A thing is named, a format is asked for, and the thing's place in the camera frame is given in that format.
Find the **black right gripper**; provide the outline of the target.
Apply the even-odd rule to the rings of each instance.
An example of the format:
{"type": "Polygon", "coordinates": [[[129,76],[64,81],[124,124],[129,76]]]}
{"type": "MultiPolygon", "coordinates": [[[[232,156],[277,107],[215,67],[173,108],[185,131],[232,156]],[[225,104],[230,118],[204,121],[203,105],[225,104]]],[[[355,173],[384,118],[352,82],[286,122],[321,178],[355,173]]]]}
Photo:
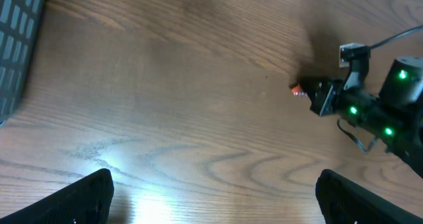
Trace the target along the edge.
{"type": "Polygon", "coordinates": [[[335,114],[344,80],[336,77],[300,77],[299,85],[311,100],[310,110],[320,117],[335,114]]]}

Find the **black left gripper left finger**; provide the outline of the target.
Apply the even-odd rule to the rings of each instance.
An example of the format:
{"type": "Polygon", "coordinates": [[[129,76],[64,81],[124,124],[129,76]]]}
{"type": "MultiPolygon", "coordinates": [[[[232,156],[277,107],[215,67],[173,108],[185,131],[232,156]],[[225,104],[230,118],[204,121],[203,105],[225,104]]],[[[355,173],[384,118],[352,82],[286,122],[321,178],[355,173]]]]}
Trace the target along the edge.
{"type": "Polygon", "coordinates": [[[114,195],[112,175],[102,168],[44,199],[1,218],[1,224],[105,224],[114,195]]]}

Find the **brown orange snack bar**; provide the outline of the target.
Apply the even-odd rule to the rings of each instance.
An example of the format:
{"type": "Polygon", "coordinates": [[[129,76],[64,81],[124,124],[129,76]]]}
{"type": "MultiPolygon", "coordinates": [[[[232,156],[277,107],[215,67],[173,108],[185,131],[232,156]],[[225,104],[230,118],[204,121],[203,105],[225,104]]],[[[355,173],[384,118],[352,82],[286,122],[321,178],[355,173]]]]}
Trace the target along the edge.
{"type": "Polygon", "coordinates": [[[290,85],[289,89],[294,96],[307,96],[307,93],[303,90],[299,83],[290,85]]]}

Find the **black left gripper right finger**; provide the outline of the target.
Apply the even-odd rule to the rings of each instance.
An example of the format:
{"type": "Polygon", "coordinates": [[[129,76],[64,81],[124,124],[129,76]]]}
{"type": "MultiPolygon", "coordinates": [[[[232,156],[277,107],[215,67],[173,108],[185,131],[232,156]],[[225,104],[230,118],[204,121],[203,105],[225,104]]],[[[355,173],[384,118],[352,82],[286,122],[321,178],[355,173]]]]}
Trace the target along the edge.
{"type": "Polygon", "coordinates": [[[421,217],[329,169],[318,178],[315,195],[326,223],[422,224],[421,217]]]}

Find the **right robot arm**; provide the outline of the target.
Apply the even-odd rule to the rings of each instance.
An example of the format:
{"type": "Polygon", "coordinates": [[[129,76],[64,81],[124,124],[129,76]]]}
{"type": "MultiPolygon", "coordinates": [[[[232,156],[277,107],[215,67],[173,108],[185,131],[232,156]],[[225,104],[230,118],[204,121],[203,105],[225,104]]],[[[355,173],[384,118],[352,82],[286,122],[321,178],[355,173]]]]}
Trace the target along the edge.
{"type": "Polygon", "coordinates": [[[387,150],[422,174],[422,58],[397,57],[378,95],[365,91],[369,58],[349,61],[345,79],[302,77],[295,95],[306,94],[318,116],[338,114],[380,139],[387,150]]]}

